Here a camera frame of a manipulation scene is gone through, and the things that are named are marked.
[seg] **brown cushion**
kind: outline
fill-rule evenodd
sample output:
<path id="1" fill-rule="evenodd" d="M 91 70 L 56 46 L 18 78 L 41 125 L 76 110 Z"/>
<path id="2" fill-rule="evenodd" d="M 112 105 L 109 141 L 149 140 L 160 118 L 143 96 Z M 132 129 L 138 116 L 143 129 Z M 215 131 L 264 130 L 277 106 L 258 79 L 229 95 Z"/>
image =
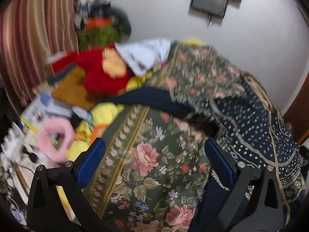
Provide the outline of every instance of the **brown cushion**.
<path id="1" fill-rule="evenodd" d="M 52 93 L 56 100 L 69 105 L 77 105 L 89 110 L 101 98 L 98 95 L 89 94 L 85 87 L 85 71 L 75 67 L 62 81 L 61 85 Z"/>

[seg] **white cloth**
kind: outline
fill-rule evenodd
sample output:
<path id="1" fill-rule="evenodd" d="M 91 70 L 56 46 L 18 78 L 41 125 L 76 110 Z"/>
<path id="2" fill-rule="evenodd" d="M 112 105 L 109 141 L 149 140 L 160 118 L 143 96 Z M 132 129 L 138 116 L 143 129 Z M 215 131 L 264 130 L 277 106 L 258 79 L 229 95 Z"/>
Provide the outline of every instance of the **white cloth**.
<path id="1" fill-rule="evenodd" d="M 155 64 L 167 60 L 171 40 L 156 38 L 134 43 L 115 43 L 118 54 L 138 77 L 144 76 Z"/>

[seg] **red plush toy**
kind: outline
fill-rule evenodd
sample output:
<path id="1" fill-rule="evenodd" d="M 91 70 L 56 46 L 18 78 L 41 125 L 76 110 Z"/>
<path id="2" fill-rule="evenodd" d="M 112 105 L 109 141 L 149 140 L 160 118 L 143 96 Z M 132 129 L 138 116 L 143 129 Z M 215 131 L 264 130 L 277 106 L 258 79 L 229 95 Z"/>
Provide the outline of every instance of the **red plush toy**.
<path id="1" fill-rule="evenodd" d="M 114 47 L 82 52 L 77 64 L 86 71 L 86 90 L 103 96 L 116 95 L 134 76 Z"/>

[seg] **blue gripper pad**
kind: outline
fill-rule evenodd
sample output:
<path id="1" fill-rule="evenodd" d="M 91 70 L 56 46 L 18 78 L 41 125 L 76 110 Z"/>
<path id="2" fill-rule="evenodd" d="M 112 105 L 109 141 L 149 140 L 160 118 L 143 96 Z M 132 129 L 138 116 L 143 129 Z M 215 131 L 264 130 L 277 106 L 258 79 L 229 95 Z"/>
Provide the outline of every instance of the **blue gripper pad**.
<path id="1" fill-rule="evenodd" d="M 223 151 L 213 138 L 206 140 L 204 149 L 222 185 L 232 190 L 237 178 L 236 161 L 229 153 Z"/>
<path id="2" fill-rule="evenodd" d="M 82 189 L 88 186 L 93 174 L 95 173 L 99 163 L 101 162 L 105 154 L 106 144 L 103 139 L 96 138 L 95 141 L 90 145 L 86 154 L 81 153 L 80 156 L 86 156 L 83 163 L 78 166 L 76 171 L 77 186 Z"/>

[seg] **orange object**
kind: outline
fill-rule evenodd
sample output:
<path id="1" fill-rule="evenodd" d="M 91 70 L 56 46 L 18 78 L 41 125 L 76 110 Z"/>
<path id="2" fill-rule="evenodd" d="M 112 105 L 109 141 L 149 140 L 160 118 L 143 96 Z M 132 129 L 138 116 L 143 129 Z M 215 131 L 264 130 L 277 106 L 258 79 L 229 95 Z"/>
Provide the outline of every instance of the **orange object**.
<path id="1" fill-rule="evenodd" d="M 94 29 L 111 26 L 111 20 L 109 18 L 92 18 L 86 23 L 86 29 Z"/>

